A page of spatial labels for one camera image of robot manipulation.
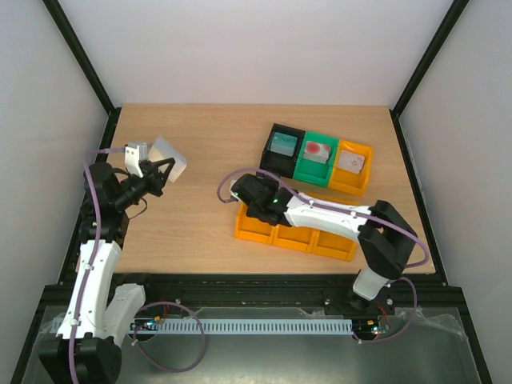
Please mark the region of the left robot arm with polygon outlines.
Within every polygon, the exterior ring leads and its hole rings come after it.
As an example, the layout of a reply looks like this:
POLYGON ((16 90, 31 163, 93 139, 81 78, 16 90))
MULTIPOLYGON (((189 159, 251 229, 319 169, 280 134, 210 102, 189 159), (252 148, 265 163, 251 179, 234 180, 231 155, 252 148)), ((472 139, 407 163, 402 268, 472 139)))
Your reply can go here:
POLYGON ((79 227, 80 260, 73 293, 55 338, 44 342, 39 360, 54 383, 114 383, 122 366, 122 340, 146 300, 135 283, 109 296, 130 219, 127 209, 147 194, 159 197, 174 158, 141 160, 118 170, 107 162, 84 170, 85 201, 79 227), (118 180, 117 175, 125 175, 118 180))

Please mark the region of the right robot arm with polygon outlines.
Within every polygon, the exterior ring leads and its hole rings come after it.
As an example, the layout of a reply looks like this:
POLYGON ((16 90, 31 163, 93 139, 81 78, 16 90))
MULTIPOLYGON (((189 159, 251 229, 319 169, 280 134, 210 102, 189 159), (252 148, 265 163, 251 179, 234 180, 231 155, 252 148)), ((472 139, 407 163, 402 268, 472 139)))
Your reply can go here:
POLYGON ((366 268, 354 280, 349 304, 360 314, 376 305, 385 285, 402 276, 417 244, 414 230, 386 201, 378 200, 372 206, 329 202, 253 174, 232 181, 230 195, 245 204, 250 218, 260 222, 320 230, 357 243, 366 268))

